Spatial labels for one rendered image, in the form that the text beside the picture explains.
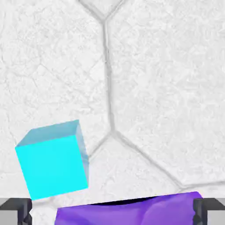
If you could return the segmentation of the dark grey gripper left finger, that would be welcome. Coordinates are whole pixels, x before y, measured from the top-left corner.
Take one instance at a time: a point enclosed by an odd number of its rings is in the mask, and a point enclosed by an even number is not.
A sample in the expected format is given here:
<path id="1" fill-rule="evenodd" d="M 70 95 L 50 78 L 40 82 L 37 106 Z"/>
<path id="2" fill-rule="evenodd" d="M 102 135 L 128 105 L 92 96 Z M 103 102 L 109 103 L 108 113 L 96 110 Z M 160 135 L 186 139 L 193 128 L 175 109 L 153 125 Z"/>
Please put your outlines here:
<path id="1" fill-rule="evenodd" d="M 30 198 L 0 198 L 0 225 L 32 225 Z"/>

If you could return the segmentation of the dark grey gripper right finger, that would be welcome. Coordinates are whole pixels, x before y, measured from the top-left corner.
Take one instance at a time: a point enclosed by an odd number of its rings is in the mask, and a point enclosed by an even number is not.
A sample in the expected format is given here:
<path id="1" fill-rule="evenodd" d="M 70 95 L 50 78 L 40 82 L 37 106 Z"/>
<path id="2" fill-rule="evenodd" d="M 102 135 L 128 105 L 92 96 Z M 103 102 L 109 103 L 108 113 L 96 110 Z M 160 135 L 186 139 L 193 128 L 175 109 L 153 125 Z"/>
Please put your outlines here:
<path id="1" fill-rule="evenodd" d="M 193 200 L 193 225 L 210 225 L 209 211 L 224 211 L 225 198 L 197 198 Z"/>

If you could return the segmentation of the small cyan cube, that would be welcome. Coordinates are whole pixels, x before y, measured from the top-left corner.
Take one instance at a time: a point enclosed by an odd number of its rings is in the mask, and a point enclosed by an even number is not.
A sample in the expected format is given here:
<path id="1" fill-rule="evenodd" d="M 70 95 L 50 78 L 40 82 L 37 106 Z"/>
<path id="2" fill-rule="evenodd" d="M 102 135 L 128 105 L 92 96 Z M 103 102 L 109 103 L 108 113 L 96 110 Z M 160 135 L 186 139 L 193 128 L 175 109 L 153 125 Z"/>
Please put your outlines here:
<path id="1" fill-rule="evenodd" d="M 15 151 L 32 200 L 88 188 L 89 159 L 78 120 L 31 129 Z"/>

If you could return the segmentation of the small purple cube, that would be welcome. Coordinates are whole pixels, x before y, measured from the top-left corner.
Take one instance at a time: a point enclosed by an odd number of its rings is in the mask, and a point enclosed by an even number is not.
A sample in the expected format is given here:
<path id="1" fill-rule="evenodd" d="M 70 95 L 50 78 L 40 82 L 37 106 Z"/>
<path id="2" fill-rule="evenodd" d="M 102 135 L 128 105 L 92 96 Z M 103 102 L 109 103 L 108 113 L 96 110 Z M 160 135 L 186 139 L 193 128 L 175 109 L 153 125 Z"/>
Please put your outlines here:
<path id="1" fill-rule="evenodd" d="M 198 192 L 58 208 L 54 225 L 193 225 Z"/>

